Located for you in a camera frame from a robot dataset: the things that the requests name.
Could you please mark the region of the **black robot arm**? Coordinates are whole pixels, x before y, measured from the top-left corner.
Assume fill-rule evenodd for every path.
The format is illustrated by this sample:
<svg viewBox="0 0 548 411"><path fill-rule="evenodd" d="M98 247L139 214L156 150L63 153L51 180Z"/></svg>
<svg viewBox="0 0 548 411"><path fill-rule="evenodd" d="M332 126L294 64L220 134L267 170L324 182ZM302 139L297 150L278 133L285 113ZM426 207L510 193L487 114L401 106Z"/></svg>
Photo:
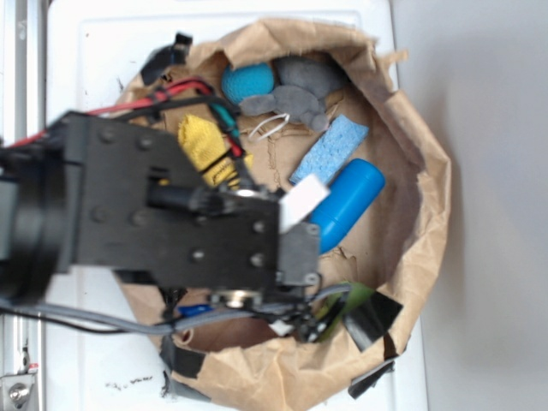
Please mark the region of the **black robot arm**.
<svg viewBox="0 0 548 411"><path fill-rule="evenodd" d="M212 187L172 134L69 112L45 136L1 150L1 308L99 334L166 337L232 319L293 325L318 341L353 291L324 286L319 228L282 226L280 195L235 161L239 188ZM146 325L43 302L78 265L165 292L208 289L208 305Z"/></svg>

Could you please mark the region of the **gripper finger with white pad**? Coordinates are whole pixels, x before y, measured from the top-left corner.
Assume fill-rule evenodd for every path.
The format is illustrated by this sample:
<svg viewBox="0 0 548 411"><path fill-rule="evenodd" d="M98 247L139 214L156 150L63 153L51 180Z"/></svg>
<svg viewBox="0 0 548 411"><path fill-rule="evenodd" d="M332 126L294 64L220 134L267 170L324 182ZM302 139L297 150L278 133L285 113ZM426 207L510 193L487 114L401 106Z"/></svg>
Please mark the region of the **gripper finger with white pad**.
<svg viewBox="0 0 548 411"><path fill-rule="evenodd" d="M344 314L342 321L358 350L365 352L384 338L402 309L403 304L374 291Z"/></svg>

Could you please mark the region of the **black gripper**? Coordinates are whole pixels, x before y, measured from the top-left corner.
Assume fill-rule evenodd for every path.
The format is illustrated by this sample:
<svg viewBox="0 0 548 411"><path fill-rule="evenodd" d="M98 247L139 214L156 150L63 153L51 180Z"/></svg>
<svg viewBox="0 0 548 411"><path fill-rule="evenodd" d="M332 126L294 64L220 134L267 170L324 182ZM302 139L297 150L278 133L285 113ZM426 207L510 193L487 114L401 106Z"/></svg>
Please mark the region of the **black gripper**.
<svg viewBox="0 0 548 411"><path fill-rule="evenodd" d="M300 223L331 192L315 174L280 199L208 186L175 137L152 128L69 112L49 135L65 168L57 271L100 266L128 283L266 299L318 282L317 229Z"/></svg>

